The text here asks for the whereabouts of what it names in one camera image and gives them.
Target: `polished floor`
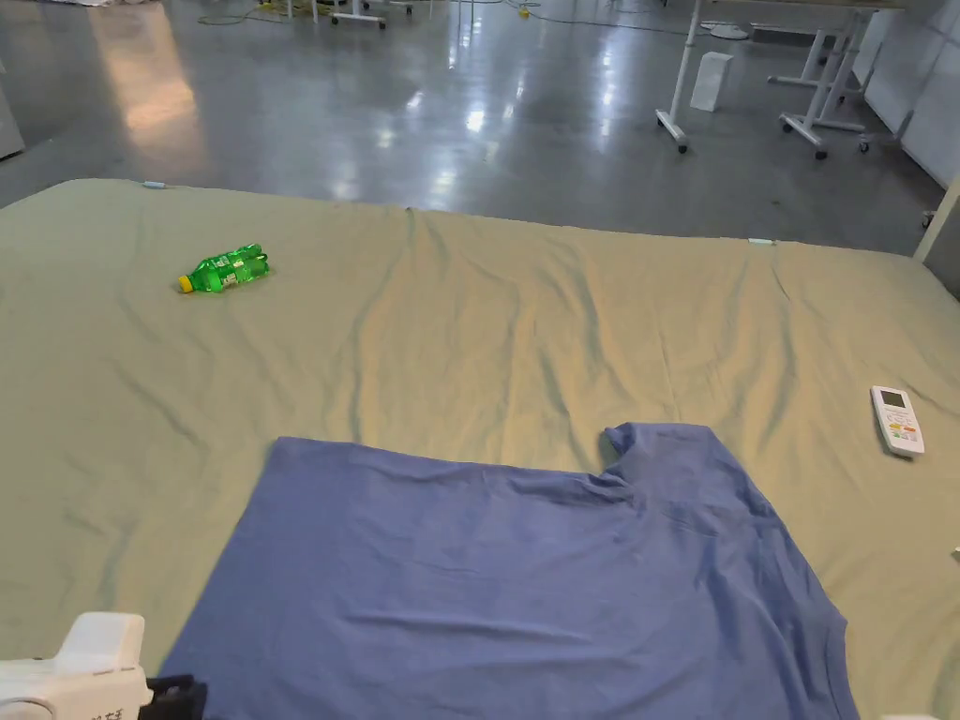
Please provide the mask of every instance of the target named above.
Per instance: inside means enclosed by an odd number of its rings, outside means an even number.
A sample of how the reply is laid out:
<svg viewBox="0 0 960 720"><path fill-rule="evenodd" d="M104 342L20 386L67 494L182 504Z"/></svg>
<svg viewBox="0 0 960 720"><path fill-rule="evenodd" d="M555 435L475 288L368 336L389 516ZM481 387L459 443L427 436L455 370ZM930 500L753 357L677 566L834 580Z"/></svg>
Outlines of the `polished floor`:
<svg viewBox="0 0 960 720"><path fill-rule="evenodd" d="M0 162L0 205L129 178L911 253L942 195L899 151L862 156L835 133L817 162L780 131L780 111L809 95L765 78L795 74L803 48L702 38L734 55L730 92L722 111L685 108L680 156L654 109L672 94L684 0L535 7L594 25L523 20L505 2L477 4L472 22L468 5L437 2L432 19L425 2L412 18L391 8L387 31L198 23L252 5L0 0L0 83L28 144Z"/></svg>

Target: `green bottle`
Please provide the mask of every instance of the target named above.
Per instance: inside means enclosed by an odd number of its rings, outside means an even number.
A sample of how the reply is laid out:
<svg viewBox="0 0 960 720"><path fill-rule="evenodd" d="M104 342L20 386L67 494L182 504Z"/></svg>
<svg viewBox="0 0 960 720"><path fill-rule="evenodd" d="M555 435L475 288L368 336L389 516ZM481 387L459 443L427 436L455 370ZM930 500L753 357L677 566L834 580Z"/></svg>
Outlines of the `green bottle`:
<svg viewBox="0 0 960 720"><path fill-rule="evenodd" d="M184 293L200 290L220 293L230 285L250 282L270 272L267 256L259 245L248 245L224 255L208 257L190 275L180 276Z"/></svg>

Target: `bed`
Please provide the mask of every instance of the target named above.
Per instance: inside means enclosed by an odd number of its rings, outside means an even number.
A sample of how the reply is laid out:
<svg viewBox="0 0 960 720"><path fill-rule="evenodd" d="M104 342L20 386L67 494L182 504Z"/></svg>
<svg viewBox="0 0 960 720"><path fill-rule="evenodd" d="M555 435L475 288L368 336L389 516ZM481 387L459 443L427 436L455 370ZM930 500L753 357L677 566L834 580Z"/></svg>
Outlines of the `bed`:
<svg viewBox="0 0 960 720"><path fill-rule="evenodd" d="M185 296L201 258L274 272ZM960 718L960 305L912 259L76 180L0 211L0 657L147 618L156 670L279 436L597 470L707 425L849 622L863 717ZM886 453L872 385L926 454Z"/></svg>

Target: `remote control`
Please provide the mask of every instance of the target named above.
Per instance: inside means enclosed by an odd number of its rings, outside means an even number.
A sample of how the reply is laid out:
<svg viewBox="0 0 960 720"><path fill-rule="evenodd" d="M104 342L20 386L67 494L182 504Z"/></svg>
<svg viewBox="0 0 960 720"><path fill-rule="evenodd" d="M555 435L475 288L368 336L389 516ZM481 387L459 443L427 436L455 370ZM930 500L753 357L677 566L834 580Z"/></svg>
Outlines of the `remote control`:
<svg viewBox="0 0 960 720"><path fill-rule="evenodd" d="M890 451L906 457L923 455L924 436L907 394L903 390L875 385L870 389L870 395Z"/></svg>

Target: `blue t-shirt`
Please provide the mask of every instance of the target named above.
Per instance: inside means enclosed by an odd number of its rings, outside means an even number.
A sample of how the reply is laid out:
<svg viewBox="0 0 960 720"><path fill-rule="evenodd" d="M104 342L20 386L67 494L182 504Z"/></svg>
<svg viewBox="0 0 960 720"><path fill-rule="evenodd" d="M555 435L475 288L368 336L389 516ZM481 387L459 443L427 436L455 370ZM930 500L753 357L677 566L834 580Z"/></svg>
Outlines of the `blue t-shirt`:
<svg viewBox="0 0 960 720"><path fill-rule="evenodd" d="M277 440L164 673L229 720L857 717L846 622L730 452L606 434L599 475Z"/></svg>

